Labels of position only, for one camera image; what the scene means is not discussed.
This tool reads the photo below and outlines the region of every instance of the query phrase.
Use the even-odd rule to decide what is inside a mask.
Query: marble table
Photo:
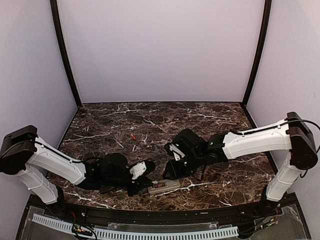
[[[252,126],[240,104],[233,102],[89,103],[78,110],[59,150],[78,160],[107,153],[121,153],[130,164],[151,160],[156,169],[149,178],[162,180],[171,159],[164,145],[185,128],[208,140],[213,134]],[[63,189],[66,201],[73,204],[118,210],[184,211],[257,202],[274,172],[264,153],[252,154],[207,166],[203,181],[188,177],[180,180],[179,189],[155,195],[144,189],[133,197],[123,189],[83,190],[53,173],[47,177]]]

